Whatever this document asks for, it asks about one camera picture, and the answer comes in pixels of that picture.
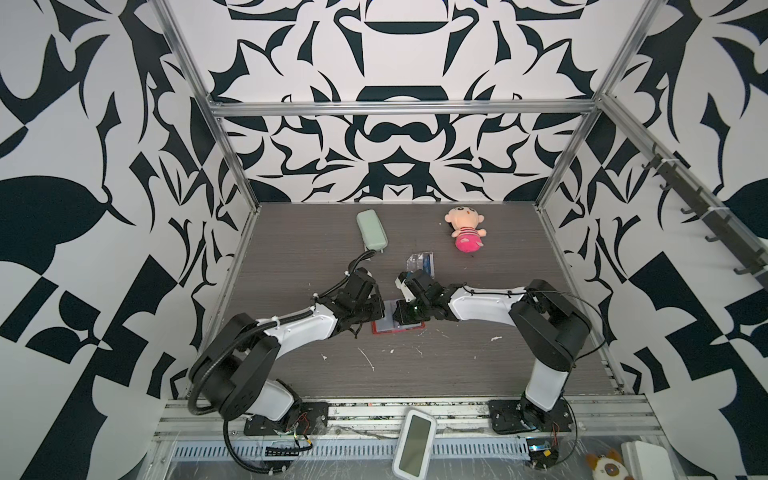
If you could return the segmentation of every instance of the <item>patterned wall panel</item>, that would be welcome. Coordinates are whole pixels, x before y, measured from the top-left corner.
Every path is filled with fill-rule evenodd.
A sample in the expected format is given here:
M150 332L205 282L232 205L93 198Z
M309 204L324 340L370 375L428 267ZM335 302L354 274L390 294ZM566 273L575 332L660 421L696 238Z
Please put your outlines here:
M559 247L689 475L768 474L768 293L646 162L601 116L547 205Z
M145 0L0 7L3 478L135 478L248 207Z
M214 99L363 101L589 97L642 0L172 5Z
M768 238L768 4L670 0L615 93Z
M578 114L228 118L261 201L535 200Z

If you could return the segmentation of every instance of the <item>gray screen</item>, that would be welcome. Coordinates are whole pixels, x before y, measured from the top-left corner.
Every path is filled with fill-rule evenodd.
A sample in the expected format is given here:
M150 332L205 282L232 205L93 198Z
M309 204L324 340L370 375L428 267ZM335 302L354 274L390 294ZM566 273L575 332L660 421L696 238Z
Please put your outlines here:
M400 469L406 473L418 477L422 470L424 449L429 439L429 429L432 423L422 417L411 417L411 428L408 429L406 444L402 448L400 457Z

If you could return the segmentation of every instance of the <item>doll ear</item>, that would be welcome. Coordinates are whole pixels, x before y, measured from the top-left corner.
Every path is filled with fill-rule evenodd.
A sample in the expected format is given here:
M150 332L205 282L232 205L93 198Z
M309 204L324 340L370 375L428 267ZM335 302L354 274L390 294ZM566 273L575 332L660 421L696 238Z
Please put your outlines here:
M616 449L611 449L608 451L608 455L606 455L611 460L615 460L621 464L624 464L624 460L621 458L621 453L618 452Z
M589 465L590 470L595 470L598 467L598 456L594 453L588 453L587 454L587 465Z

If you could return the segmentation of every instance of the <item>dog plush toy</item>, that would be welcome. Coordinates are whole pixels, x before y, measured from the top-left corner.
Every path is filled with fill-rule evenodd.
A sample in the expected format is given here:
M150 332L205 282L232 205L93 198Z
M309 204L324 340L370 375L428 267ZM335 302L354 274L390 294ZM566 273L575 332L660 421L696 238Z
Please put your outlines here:
M445 221L453 226L451 237L456 239L456 248L464 253L471 253L480 250L482 242L480 237L485 237L487 232L485 228L476 230L478 223L485 220L485 217L479 215L474 208L456 207L452 208Z
M624 466L621 453L615 449L608 451L608 455L587 454L587 465L592 469L593 480L634 480L629 470Z

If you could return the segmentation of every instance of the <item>white device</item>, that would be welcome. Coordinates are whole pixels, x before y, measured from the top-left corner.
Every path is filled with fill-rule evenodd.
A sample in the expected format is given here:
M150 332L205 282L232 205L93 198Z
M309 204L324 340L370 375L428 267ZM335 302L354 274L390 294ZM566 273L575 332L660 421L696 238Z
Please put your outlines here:
M621 444L625 465L637 480L674 480L667 449L639 440Z
M395 450L392 473L404 480L423 480L427 476L437 420L418 410L409 410L402 424Z

